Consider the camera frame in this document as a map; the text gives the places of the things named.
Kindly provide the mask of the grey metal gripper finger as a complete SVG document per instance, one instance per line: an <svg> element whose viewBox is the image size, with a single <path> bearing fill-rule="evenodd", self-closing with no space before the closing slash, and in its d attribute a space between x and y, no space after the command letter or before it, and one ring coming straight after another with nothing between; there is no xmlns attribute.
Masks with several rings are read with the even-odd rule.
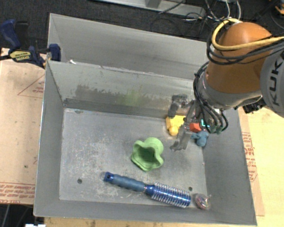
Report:
<svg viewBox="0 0 284 227"><path fill-rule="evenodd" d="M173 95L171 99L172 101L170 108L168 109L168 115L167 115L168 117L174 118L176 116L178 109L183 110L190 106L188 95L185 94Z"/></svg>
<svg viewBox="0 0 284 227"><path fill-rule="evenodd" d="M178 137L176 141L173 143L173 145L170 146L170 149L172 151L179 151L179 150L185 150L188 142L191 138L192 132L190 131L182 131L178 134Z"/></svg>

